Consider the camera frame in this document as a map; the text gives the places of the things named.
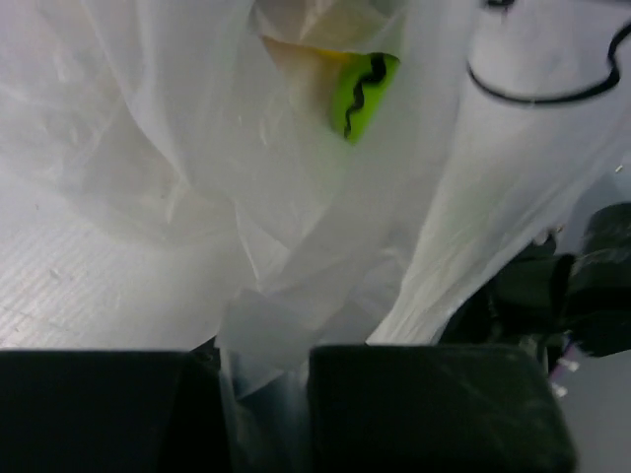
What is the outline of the translucent plastic bag lemon print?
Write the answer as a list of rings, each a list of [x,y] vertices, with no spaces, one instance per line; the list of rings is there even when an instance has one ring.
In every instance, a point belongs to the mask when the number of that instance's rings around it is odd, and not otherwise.
[[[434,338],[630,155],[626,2],[5,1],[1,344]],[[576,104],[542,106],[602,79]],[[349,54],[400,65],[362,138]]]

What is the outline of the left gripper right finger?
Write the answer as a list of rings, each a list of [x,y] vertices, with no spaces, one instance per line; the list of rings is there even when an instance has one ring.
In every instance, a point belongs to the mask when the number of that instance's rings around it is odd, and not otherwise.
[[[309,359],[317,472],[573,472],[541,367],[509,346],[321,346]]]

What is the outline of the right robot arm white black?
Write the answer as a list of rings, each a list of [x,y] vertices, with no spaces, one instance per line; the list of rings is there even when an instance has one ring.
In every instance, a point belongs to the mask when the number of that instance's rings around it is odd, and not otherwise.
[[[514,344],[537,353],[565,343],[602,358],[630,348],[630,205],[595,212],[580,249],[554,236],[527,246],[451,317],[442,344]]]

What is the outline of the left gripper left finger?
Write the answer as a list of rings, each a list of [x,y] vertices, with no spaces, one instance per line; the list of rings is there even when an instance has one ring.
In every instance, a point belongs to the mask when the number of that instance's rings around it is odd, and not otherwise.
[[[219,374],[197,354],[1,353],[4,472],[229,472]]]

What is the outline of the green fake watermelon ball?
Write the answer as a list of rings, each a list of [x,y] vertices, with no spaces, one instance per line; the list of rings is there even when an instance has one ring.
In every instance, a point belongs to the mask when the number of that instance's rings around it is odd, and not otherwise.
[[[345,141],[356,144],[362,138],[399,65],[396,56],[383,52],[348,55],[329,108],[331,127]]]

